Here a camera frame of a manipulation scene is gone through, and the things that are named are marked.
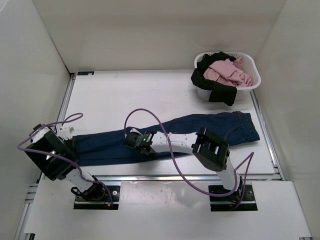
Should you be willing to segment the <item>dark blue denim trousers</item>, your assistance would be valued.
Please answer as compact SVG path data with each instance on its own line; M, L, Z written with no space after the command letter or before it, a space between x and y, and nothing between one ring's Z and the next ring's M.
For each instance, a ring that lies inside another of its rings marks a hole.
M221 137L230 146L252 143L260 140L251 115L240 111L217 114L191 114L153 125L138 128L143 136L141 143L150 144L155 154L142 154L125 145L131 127L73 137L74 152L80 166L103 166L137 164L162 160L193 153L197 133L206 128Z

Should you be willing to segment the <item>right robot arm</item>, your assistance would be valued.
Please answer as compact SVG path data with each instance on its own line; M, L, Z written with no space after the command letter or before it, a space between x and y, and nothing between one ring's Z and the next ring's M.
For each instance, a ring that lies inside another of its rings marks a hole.
M192 133L164 133L147 130L145 133L133 128L126 133L124 144L146 157L162 153L178 153L194 156L203 167L216 172L222 182L214 198L236 202L243 193L243 178L238 175L230 158L228 143L208 128L202 127Z

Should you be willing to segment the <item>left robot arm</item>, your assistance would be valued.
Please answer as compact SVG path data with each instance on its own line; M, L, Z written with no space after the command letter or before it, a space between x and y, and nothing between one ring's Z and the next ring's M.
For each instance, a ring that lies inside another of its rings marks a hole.
M71 192L84 201L104 201L108 191L98 179L84 172L66 141L49 127L38 124L29 134L30 145L19 147L51 181L68 181Z

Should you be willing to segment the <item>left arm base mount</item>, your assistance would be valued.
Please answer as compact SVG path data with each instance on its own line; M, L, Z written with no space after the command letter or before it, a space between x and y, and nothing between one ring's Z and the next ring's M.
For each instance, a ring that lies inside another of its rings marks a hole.
M107 185L110 195L103 186L93 185L88 190L80 192L72 187L75 195L73 208L75 210L118 210L120 202L120 185Z

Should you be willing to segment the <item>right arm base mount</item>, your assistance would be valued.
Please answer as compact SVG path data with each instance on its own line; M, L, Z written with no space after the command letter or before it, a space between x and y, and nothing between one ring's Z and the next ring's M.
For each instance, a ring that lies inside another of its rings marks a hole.
M251 184L246 184L241 202L239 202L242 193L234 193L226 197L209 197L211 212L229 212L229 211L257 211L255 193Z

